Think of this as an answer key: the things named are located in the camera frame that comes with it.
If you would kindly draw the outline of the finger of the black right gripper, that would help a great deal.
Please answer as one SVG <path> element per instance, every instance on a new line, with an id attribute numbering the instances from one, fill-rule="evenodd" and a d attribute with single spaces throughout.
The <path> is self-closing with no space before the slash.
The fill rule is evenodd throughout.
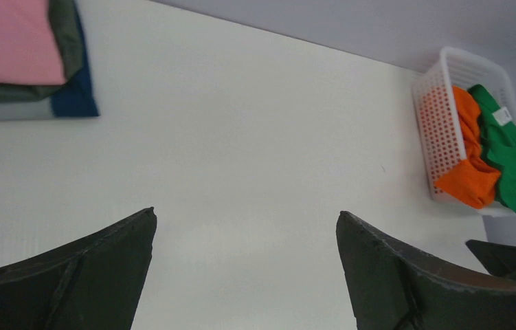
<path id="1" fill-rule="evenodd" d="M 465 245 L 490 275 L 516 281 L 516 246 L 478 240 Z"/>

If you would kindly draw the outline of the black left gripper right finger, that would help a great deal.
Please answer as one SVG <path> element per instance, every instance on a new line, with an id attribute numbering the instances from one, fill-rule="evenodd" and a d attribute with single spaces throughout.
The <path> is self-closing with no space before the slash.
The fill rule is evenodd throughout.
<path id="1" fill-rule="evenodd" d="M 347 211 L 336 237 L 358 329 L 516 329 L 516 280 L 445 261 Z"/>

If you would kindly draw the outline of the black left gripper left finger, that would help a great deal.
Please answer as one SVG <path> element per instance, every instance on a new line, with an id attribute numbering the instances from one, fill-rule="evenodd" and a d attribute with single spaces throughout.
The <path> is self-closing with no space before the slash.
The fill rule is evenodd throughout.
<path id="1" fill-rule="evenodd" d="M 156 229 L 153 209 L 145 208 L 0 267 L 0 329 L 130 329 Z"/>

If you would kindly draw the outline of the pink t-shirt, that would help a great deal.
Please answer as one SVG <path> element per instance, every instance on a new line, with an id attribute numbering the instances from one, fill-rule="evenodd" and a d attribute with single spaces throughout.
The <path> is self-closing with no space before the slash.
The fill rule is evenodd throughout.
<path id="1" fill-rule="evenodd" d="M 64 83 L 48 9 L 48 1 L 0 1 L 0 83 Z"/>

